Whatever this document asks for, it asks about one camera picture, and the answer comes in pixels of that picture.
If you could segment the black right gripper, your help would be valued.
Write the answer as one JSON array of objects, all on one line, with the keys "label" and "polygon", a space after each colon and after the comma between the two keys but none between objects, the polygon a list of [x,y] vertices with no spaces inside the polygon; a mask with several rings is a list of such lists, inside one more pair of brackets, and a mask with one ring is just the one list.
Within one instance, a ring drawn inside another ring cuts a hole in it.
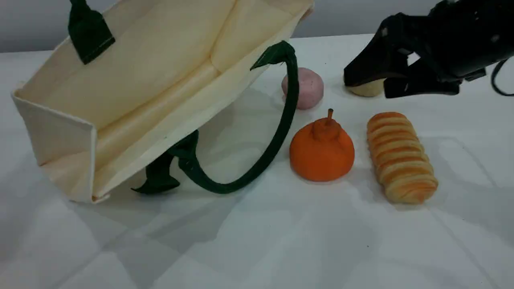
[{"label": "black right gripper", "polygon": [[[419,59],[408,56],[419,46]],[[460,82],[513,56],[512,0],[443,0],[427,15],[397,13],[381,23],[345,67],[347,87],[385,79],[387,99],[457,95]]]}]

